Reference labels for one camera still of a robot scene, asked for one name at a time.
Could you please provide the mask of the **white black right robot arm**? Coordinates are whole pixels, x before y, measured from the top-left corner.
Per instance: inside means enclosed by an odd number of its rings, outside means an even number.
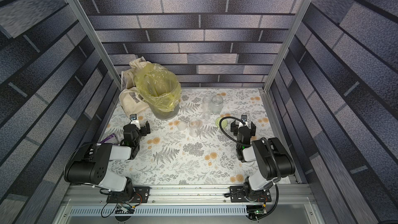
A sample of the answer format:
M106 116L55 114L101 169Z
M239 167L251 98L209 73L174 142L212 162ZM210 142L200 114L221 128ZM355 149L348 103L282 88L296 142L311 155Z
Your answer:
M295 173L293 159L278 138L260 138L252 141L256 126L247 125L245 119L233 118L231 132L236 143L237 157L240 162L256 162L258 170L244 181L244 193L253 200L263 195L282 178Z

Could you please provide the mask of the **clear ribbed glass jar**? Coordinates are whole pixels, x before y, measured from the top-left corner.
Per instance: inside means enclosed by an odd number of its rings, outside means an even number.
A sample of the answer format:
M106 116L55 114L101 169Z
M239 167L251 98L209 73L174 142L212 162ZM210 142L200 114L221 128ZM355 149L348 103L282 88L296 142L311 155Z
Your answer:
M214 95L211 98L211 110L214 114L220 114L223 108L223 97L221 95Z

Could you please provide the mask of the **light green jar lid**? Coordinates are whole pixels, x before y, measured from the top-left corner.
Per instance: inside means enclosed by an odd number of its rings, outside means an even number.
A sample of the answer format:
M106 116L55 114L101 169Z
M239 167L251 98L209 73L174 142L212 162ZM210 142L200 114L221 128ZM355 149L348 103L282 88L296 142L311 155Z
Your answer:
M215 124L218 128L221 126L223 129L225 129L228 125L228 121L226 119L219 117L216 119Z

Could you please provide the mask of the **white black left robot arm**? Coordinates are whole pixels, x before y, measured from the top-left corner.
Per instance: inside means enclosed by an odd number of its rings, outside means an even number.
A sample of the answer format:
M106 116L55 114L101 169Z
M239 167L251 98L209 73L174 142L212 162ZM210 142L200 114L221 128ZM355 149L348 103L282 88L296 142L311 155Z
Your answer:
M118 197L132 198L135 191L128 177L120 176L108 169L111 161L133 160L140 151L143 136L150 134L150 124L137 126L131 121L123 127L120 145L112 143L89 143L76 149L64 167L66 182L92 185L108 190Z

